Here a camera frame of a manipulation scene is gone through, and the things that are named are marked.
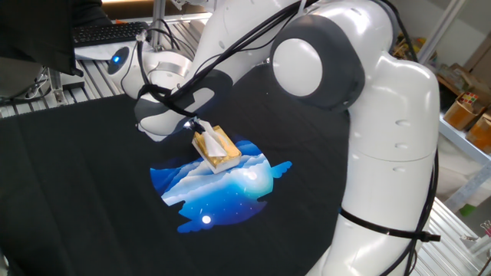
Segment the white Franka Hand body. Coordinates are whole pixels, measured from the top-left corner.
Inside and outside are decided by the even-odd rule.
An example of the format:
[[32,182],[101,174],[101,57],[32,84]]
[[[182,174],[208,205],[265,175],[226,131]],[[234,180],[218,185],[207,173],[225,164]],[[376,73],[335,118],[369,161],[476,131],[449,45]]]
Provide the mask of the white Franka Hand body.
[[137,129],[145,133],[154,142],[161,142],[168,136],[181,131],[179,124],[138,123]]

